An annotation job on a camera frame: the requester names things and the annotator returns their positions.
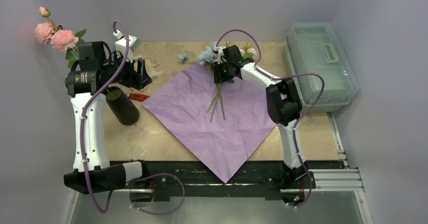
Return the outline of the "purple pink wrapping paper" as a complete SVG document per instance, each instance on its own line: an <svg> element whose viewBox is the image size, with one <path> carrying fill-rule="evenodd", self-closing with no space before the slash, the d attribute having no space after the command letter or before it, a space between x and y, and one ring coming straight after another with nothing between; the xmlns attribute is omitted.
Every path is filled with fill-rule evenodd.
<svg viewBox="0 0 428 224"><path fill-rule="evenodd" d="M265 91L240 79L226 84L226 120L218 104L210 123L209 80L204 66L191 65L163 71L148 86L149 99L142 104L143 158L197 158L223 182L249 159L282 160L281 137L268 116Z"/></svg>

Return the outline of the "red handled wrench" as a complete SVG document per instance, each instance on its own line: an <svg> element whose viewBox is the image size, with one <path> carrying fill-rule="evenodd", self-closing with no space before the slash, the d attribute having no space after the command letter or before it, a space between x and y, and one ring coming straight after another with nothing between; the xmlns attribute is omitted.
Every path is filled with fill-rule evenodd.
<svg viewBox="0 0 428 224"><path fill-rule="evenodd" d="M136 100L139 102L144 102L145 100L149 99L148 95L140 94L140 93L130 93L128 95L128 98L131 100Z"/></svg>

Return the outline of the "peach rose flower stem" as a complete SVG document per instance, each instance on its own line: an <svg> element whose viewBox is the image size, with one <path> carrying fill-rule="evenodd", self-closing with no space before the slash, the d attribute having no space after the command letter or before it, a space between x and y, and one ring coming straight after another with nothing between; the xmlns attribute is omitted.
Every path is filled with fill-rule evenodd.
<svg viewBox="0 0 428 224"><path fill-rule="evenodd" d="M223 97L222 97L222 88L223 88L227 83L233 84L233 83L234 83L234 80L233 80L233 79L231 79L231 80L228 80L228 81L227 81L227 82L225 82L225 83L219 83L219 84L216 84L216 93L215 93L214 97L212 98L212 100L211 100L211 102L210 102L210 104L209 104L209 107L208 107L208 109L207 109L207 111L206 111L207 113L210 113L210 119L209 119L209 122L210 122L210 123L211 123L211 122L212 122L212 120L213 120L213 116L214 116L214 113L215 113L215 111L216 111L216 107L217 107L218 102L220 103L220 107L221 107L221 112L222 112L223 120L225 120L225 119L226 119L226 115L225 115L225 108L224 108Z"/></svg>

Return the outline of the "blue flower stem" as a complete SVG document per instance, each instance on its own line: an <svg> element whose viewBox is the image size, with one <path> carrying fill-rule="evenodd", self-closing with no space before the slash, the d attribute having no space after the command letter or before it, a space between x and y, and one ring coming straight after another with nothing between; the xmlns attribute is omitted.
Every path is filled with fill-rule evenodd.
<svg viewBox="0 0 428 224"><path fill-rule="evenodd" d="M203 50L198 56L197 56L197 60L196 62L199 65L204 66L207 71L208 71L208 75L209 75L209 84L212 90L211 93L211 100L214 97L215 93L216 93L216 83L214 82L214 76L213 76L213 71L212 71L212 64L215 60L215 54L213 52L214 47L218 47L217 46L217 42L213 42L212 44L208 45L205 47L205 50Z"/></svg>

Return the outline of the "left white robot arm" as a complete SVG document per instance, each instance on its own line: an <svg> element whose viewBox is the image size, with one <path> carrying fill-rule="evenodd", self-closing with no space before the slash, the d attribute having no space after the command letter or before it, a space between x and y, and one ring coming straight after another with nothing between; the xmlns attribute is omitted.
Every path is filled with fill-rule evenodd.
<svg viewBox="0 0 428 224"><path fill-rule="evenodd" d="M83 194L122 189L130 181L137 188L150 183L143 161L111 165L105 147L105 107L121 124L136 123L139 111L122 86L142 89L152 82L144 59L132 58L131 44L120 39L114 51L103 41L79 44L80 57L65 79L75 116L76 150L73 171L64 175L64 184Z"/></svg>

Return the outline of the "pink rose flower stem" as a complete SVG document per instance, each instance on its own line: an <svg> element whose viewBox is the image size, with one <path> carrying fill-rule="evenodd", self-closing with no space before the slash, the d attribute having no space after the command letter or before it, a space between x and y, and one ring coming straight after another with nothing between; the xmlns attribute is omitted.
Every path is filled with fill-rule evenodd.
<svg viewBox="0 0 428 224"><path fill-rule="evenodd" d="M39 7L38 13L46 21L36 25L34 36L39 43L50 45L65 55L70 69L65 79L68 94L71 97L87 92L94 95L103 86L96 81L96 71L111 59L109 45L103 41L85 41L85 29L76 33L64 29L53 21L51 12L45 7Z"/></svg>

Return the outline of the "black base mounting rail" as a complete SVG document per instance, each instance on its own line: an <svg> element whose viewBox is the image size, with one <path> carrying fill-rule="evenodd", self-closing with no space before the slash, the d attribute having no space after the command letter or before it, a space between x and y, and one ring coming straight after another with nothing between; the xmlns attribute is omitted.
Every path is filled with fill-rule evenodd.
<svg viewBox="0 0 428 224"><path fill-rule="evenodd" d="M281 160L246 161L223 182L200 161L147 161L151 179L127 184L127 189L154 194L154 201L171 197L245 197L301 203L316 187L313 172L300 169L297 176L286 173Z"/></svg>

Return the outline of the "clear plastic storage box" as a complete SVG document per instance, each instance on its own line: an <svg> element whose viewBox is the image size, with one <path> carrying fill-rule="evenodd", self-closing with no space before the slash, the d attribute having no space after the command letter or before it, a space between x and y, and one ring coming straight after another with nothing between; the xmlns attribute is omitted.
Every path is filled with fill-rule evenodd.
<svg viewBox="0 0 428 224"><path fill-rule="evenodd" d="M348 105L359 86L339 39L329 22L295 23L285 37L284 57L295 78L303 110L310 108L320 90L313 113L334 112ZM319 74L325 81L322 87Z"/></svg>

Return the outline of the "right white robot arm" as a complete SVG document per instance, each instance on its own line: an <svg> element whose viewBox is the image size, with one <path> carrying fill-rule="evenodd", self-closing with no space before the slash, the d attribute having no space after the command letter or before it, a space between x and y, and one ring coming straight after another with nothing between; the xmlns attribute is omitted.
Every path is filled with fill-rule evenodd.
<svg viewBox="0 0 428 224"><path fill-rule="evenodd" d="M211 68L215 83L225 83L235 77L265 90L267 113L277 124L284 150L283 184L296 187L307 173L305 157L300 151L298 119L302 110L295 81L280 79L259 68L252 59L244 59L239 48L214 47L215 61Z"/></svg>

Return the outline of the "black cylindrical vase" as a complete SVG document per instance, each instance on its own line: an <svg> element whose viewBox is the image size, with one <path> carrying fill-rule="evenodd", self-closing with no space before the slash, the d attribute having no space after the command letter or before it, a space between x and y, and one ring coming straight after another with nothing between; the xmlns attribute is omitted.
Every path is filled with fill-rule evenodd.
<svg viewBox="0 0 428 224"><path fill-rule="evenodd" d="M121 88L117 86L108 87L106 89L106 102L122 125L132 125L139 120L139 110Z"/></svg>

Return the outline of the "green leafy flower stem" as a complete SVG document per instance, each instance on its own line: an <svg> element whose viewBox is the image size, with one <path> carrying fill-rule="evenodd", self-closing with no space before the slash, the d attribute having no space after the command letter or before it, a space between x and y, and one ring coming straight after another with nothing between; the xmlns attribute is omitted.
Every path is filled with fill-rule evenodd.
<svg viewBox="0 0 428 224"><path fill-rule="evenodd" d="M239 48L239 51L244 59L254 60L258 57L258 50L252 47L252 45L248 42L245 43L241 48Z"/></svg>

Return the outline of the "cream printed ribbon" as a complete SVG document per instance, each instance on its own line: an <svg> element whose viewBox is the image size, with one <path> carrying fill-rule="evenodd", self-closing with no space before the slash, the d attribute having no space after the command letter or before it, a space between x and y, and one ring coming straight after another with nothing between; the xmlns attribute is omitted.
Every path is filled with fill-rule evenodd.
<svg viewBox="0 0 428 224"><path fill-rule="evenodd" d="M161 71L158 66L159 63L151 62L149 59L144 59L144 69L148 76L150 76L152 79L155 79L163 73L163 71Z"/></svg>

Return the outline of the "loose blue flower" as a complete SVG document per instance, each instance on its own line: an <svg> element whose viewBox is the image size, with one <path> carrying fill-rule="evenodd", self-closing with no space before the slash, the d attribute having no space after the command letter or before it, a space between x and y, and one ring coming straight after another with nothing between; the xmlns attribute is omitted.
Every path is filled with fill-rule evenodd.
<svg viewBox="0 0 428 224"><path fill-rule="evenodd" d="M187 53L181 53L178 55L177 62L180 64L185 64L188 61L188 54Z"/></svg>

